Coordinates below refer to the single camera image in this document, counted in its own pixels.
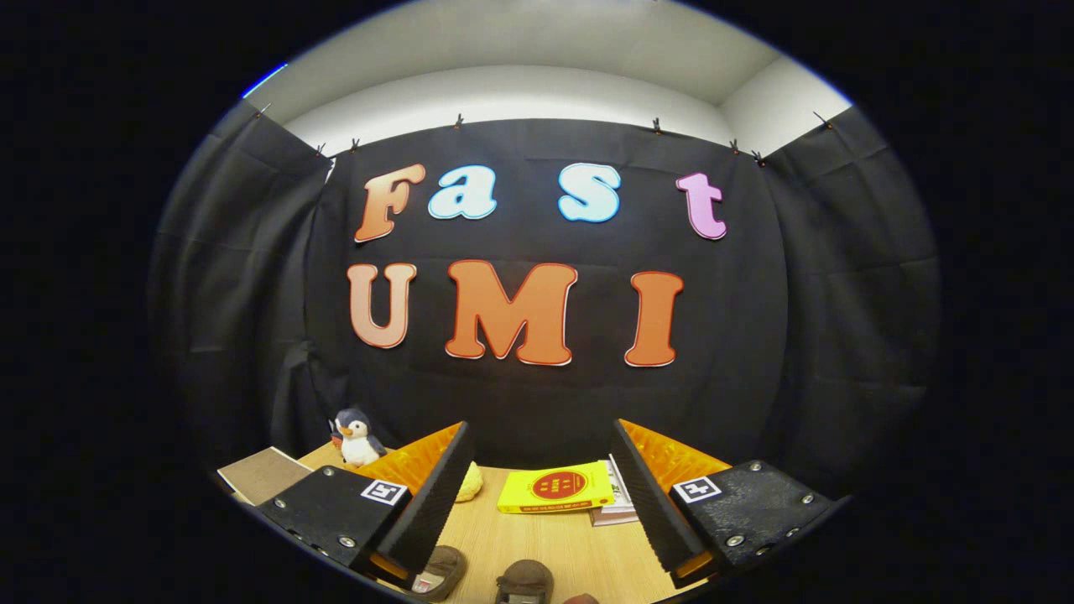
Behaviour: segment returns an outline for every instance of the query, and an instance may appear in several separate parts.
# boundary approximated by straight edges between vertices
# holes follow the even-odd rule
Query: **brown shoe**
[[[536,560],[519,560],[496,579],[496,604],[551,604],[552,571]]]
[[[425,563],[425,570],[415,579],[410,591],[426,602],[441,602],[451,594],[459,579],[466,573],[466,557],[462,551],[438,545]]]
[[[596,598],[593,598],[589,593],[582,593],[581,595],[576,595],[574,598],[568,599],[563,604],[600,604],[600,603],[597,602]]]

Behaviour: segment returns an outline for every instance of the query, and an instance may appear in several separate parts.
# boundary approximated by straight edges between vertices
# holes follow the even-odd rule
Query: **letter m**
[[[526,328],[526,340],[517,353],[524,363],[565,365],[570,350],[564,340],[567,292],[578,281],[578,271],[566,264],[537,264],[529,271],[514,299],[507,298],[492,264],[483,260],[460,260],[448,268],[459,301],[455,335],[445,346],[452,357],[480,359],[484,345],[477,340],[478,325],[497,359],[505,359]]]

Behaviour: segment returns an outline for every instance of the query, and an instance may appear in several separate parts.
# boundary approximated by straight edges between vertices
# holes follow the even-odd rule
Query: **black curtain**
[[[843,494],[925,397],[940,264],[895,152],[851,107],[765,158],[787,254],[787,347],[761,457]]]
[[[939,274],[909,175],[855,109],[766,158],[618,124],[523,119],[413,132],[328,159],[242,103],[199,148],[161,221],[150,281],[161,366],[214,468],[265,446],[301,456],[358,405],[401,446],[460,419],[477,459],[539,468],[603,457],[624,417],[730,463],[759,457],[831,497],[853,490],[920,403],[935,349]],[[612,166],[608,222],[560,215],[560,171]],[[393,232],[355,245],[365,182],[426,169]],[[496,172],[479,220],[426,211],[450,169]],[[708,174],[720,241],[698,236],[677,178]],[[447,267],[488,260],[513,296],[540,262],[576,268],[563,368],[512,351],[446,355],[455,286]],[[406,340],[366,346],[349,321],[346,270],[418,267]],[[629,278],[680,275],[677,360],[638,369]],[[374,282],[373,318],[388,286]],[[522,336],[514,348],[521,344]]]
[[[180,401],[176,417],[214,469],[287,442],[292,432],[274,426],[302,426],[274,401],[304,378],[292,369],[308,354],[296,284],[330,167],[244,101],[199,146],[161,217],[148,294],[172,389],[162,400]]]

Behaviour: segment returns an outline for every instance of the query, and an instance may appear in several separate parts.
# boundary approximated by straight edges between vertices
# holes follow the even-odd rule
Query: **red circle on book cover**
[[[585,488],[585,476],[572,470],[549,472],[534,480],[529,490],[534,495],[545,500],[557,500],[575,497]]]

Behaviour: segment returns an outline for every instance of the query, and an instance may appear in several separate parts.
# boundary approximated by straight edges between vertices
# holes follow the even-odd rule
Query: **orange letter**
[[[565,365],[570,350],[564,345],[567,291],[578,281],[578,271],[566,264],[537,264],[522,282],[514,300],[508,300],[495,269],[484,260],[460,260],[448,267],[459,288],[455,336],[444,347],[448,355],[480,359],[484,346],[477,341],[481,321],[492,354],[504,359],[511,351],[523,326],[526,341],[519,360],[535,365]]]
[[[674,360],[671,340],[671,313],[674,297],[682,291],[682,278],[670,273],[649,271],[630,277],[638,290],[638,331],[634,347],[623,359],[633,366],[664,366]]]
[[[377,276],[377,268],[373,264],[354,264],[347,269],[350,279],[350,325],[354,333],[369,346],[392,348],[398,346],[406,337],[407,297],[410,290],[410,279],[418,274],[413,264],[389,264],[384,276],[391,284],[389,298],[390,312],[388,326],[380,327],[373,322],[373,279]]]
[[[382,238],[392,232],[395,224],[388,219],[388,208],[392,214],[398,214],[406,207],[406,198],[410,195],[410,185],[425,179],[425,167],[420,163],[389,172],[381,176],[369,178],[365,183],[365,215],[362,227],[354,233],[354,243],[362,243]]]

